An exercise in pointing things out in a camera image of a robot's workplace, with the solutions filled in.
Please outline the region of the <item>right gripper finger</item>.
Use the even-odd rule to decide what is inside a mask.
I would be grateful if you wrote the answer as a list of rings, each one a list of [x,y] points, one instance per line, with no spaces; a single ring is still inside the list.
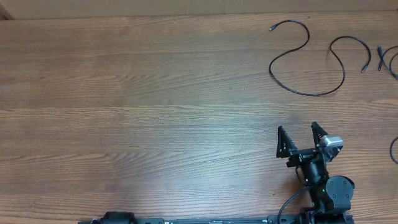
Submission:
[[[278,142],[276,158],[286,158],[293,155],[298,148],[294,144],[293,140],[289,137],[283,126],[279,126],[277,130]]]
[[[314,145],[318,147],[320,145],[321,138],[328,135],[328,133],[315,121],[311,124],[311,129]]]

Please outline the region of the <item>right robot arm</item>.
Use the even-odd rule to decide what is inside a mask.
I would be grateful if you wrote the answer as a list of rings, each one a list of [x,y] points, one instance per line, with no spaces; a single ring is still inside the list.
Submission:
[[[303,190],[291,196],[280,208],[276,223],[353,223],[346,212],[351,209],[355,184],[345,176],[329,176],[327,164],[342,150],[343,139],[328,134],[318,123],[311,124],[314,147],[298,149],[286,130],[279,126],[276,157],[287,158]],[[301,209],[298,215],[283,215],[286,206],[297,197],[309,193],[312,206]]]

